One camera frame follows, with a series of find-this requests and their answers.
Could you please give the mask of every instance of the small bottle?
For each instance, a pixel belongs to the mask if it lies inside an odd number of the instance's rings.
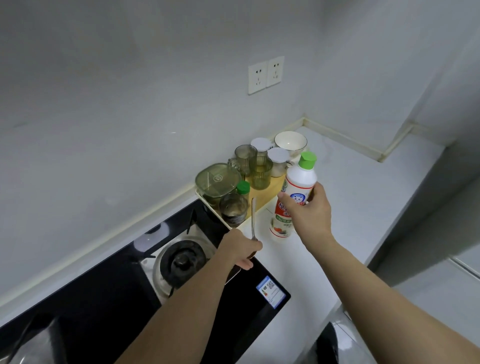
[[[317,156],[312,152],[303,152],[298,165],[287,170],[287,176],[282,185],[282,192],[287,193],[297,204],[304,205],[317,182],[313,166]],[[270,231],[279,238],[288,237],[293,230],[292,218],[280,200],[277,200]]]
[[[237,184],[237,192],[239,193],[239,195],[241,195],[242,197],[244,197],[248,204],[250,204],[250,183],[248,183],[247,181],[240,181],[238,184]]]

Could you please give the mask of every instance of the container lid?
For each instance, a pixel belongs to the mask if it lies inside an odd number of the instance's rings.
[[[288,150],[279,147],[269,149],[267,154],[274,163],[284,163],[290,158]]]
[[[250,145],[257,148],[259,152],[265,152],[272,147],[272,142],[267,138],[255,138],[250,142]]]
[[[317,156],[313,152],[302,152],[300,154],[299,166],[304,170],[311,170],[317,161]]]
[[[247,194],[250,192],[250,184],[247,181],[240,181],[237,184],[237,192],[239,194]]]
[[[240,172],[227,163],[212,164],[195,177],[195,184],[202,194],[213,198],[231,192],[240,181]]]

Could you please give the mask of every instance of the outlet plate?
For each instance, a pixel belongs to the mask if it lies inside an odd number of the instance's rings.
[[[268,62],[260,62],[248,67],[248,94],[263,90],[267,86]]]
[[[278,84],[283,77],[285,56],[273,58],[268,62],[267,87]]]

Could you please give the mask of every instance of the white bottle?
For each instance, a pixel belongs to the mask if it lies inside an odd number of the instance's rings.
[[[317,182],[313,166],[317,156],[312,152],[303,152],[298,165],[287,170],[282,192],[292,197],[297,204],[304,205]],[[275,212],[270,223],[270,231],[279,238],[288,237],[293,230],[292,218],[280,200],[277,200]]]

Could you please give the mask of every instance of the green cap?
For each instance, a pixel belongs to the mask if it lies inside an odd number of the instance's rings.
[[[315,162],[317,161],[317,156],[313,152],[302,152],[300,154],[299,166],[304,170],[312,170]]]
[[[250,192],[250,184],[247,181],[240,181],[237,184],[237,192],[239,194],[247,194]]]

